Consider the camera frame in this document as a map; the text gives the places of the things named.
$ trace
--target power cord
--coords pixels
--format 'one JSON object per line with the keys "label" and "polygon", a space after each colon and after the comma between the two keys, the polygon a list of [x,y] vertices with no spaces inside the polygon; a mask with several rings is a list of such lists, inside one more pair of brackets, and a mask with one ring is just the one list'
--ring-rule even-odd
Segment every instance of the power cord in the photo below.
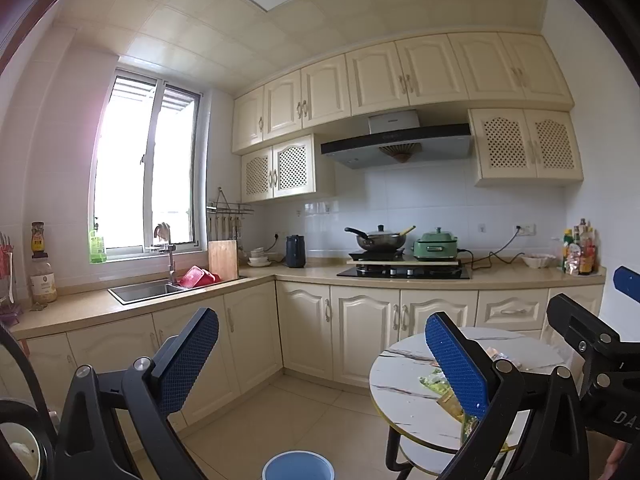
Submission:
{"label": "power cord", "polygon": [[[507,243],[505,243],[497,251],[489,251],[489,254],[487,256],[484,256],[484,257],[480,258],[479,260],[475,260],[474,259],[474,254],[469,249],[458,249],[458,252],[459,253],[469,253],[469,254],[471,254],[471,270],[491,269],[491,267],[492,267],[491,257],[492,256],[495,256],[496,258],[498,258],[504,264],[511,265],[518,256],[520,256],[521,254],[525,254],[525,253],[518,253],[511,260],[508,260],[508,261],[507,260],[503,260],[500,256],[498,256],[498,253],[500,253],[503,250],[505,250],[509,246],[509,244],[515,240],[516,236],[518,236],[518,233],[521,231],[521,229],[522,228],[519,225],[516,225],[516,232],[511,237],[511,240],[509,240]],[[483,267],[474,267],[475,263],[481,262],[482,260],[489,260],[489,265],[483,266]]]}

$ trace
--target faucet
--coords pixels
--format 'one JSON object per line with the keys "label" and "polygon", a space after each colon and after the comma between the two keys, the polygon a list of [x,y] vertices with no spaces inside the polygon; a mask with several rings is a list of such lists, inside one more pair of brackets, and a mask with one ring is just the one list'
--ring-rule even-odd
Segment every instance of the faucet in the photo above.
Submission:
{"label": "faucet", "polygon": [[172,285],[176,284],[175,279],[175,265],[174,265],[174,251],[175,244],[171,243],[171,228],[169,224],[162,222],[156,226],[154,229],[154,238],[160,238],[161,240],[165,240],[166,243],[160,246],[153,246],[152,250],[158,251],[159,253],[169,253],[169,282]]}

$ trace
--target blue bucket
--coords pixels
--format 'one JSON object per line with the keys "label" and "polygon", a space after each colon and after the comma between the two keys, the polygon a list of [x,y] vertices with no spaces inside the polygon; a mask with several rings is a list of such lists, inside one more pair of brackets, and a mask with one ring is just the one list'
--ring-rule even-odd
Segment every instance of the blue bucket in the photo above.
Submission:
{"label": "blue bucket", "polygon": [[262,480],[334,480],[331,463],[311,451],[287,451],[274,456],[262,470]]}

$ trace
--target electrical outlet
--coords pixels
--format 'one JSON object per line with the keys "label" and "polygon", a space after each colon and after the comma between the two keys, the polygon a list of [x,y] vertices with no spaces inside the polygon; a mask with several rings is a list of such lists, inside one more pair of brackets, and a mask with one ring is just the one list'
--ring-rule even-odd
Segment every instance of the electrical outlet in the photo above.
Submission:
{"label": "electrical outlet", "polygon": [[535,236],[536,235],[536,225],[535,224],[519,224],[520,231],[518,231],[518,236]]}

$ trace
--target red basket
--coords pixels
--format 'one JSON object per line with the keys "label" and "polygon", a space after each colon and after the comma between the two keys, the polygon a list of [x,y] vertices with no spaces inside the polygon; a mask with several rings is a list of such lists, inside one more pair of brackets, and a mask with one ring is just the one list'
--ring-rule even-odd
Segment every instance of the red basket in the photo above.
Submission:
{"label": "red basket", "polygon": [[211,274],[208,270],[201,269],[198,266],[193,266],[187,271],[187,273],[181,277],[178,281],[178,285],[184,288],[193,288],[195,286],[213,285],[219,283],[220,276],[217,274]]}

